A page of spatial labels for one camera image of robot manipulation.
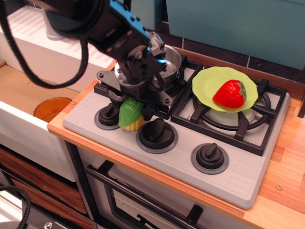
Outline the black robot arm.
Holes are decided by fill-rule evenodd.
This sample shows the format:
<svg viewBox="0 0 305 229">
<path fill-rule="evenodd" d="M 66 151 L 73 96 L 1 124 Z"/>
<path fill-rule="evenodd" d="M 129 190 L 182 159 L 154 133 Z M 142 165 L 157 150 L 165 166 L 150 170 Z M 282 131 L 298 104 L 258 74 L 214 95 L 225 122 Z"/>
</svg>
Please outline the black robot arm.
<svg viewBox="0 0 305 229">
<path fill-rule="evenodd" d="M 143 116 L 150 120 L 156 105 L 170 105 L 161 73 L 167 69 L 166 48 L 161 38 L 148 32 L 118 0 L 37 0 L 51 27 L 61 36 L 92 44 L 114 58 L 119 72 L 100 72 L 109 91 L 144 103 Z"/>
</svg>

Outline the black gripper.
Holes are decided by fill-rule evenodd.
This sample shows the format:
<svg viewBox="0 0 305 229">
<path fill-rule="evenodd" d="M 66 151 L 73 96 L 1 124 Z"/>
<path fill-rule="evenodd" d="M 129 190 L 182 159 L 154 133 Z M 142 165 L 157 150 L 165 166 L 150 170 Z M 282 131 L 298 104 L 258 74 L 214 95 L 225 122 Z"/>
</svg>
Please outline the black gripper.
<svg viewBox="0 0 305 229">
<path fill-rule="evenodd" d="M 151 120 L 156 106 L 169 108 L 172 105 L 172 98 L 169 94 L 161 88 L 155 87 L 151 84 L 151 81 L 153 81 L 154 78 L 147 82 L 129 82 L 126 78 L 127 84 L 125 84 L 122 80 L 116 79 L 114 70 L 99 71 L 97 73 L 97 79 L 100 83 L 98 84 L 96 92 L 108 97 L 114 107 L 118 110 L 123 102 L 128 98 L 146 104 L 142 108 L 144 121 Z"/>
</svg>

